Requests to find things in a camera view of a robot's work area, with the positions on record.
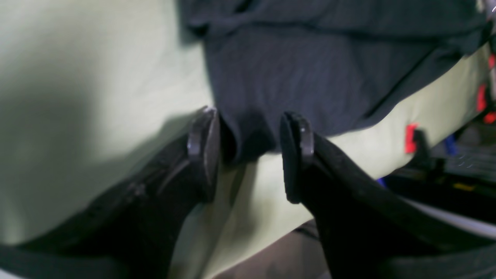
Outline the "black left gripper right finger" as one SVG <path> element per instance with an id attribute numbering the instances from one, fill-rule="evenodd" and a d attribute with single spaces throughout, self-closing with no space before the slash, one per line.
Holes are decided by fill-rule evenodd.
<path id="1" fill-rule="evenodd" d="M 302 116 L 280 122 L 288 201 L 315 219 L 333 279 L 494 279 L 495 241 L 424 214 Z"/>

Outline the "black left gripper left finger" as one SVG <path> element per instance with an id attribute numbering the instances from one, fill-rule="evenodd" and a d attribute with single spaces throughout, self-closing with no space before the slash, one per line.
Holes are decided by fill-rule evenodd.
<path id="1" fill-rule="evenodd" d="M 23 279 L 165 279 L 189 213 L 212 202 L 219 112 L 200 109 L 188 130 L 140 171 L 54 230 L 1 246 L 1 271 Z"/>

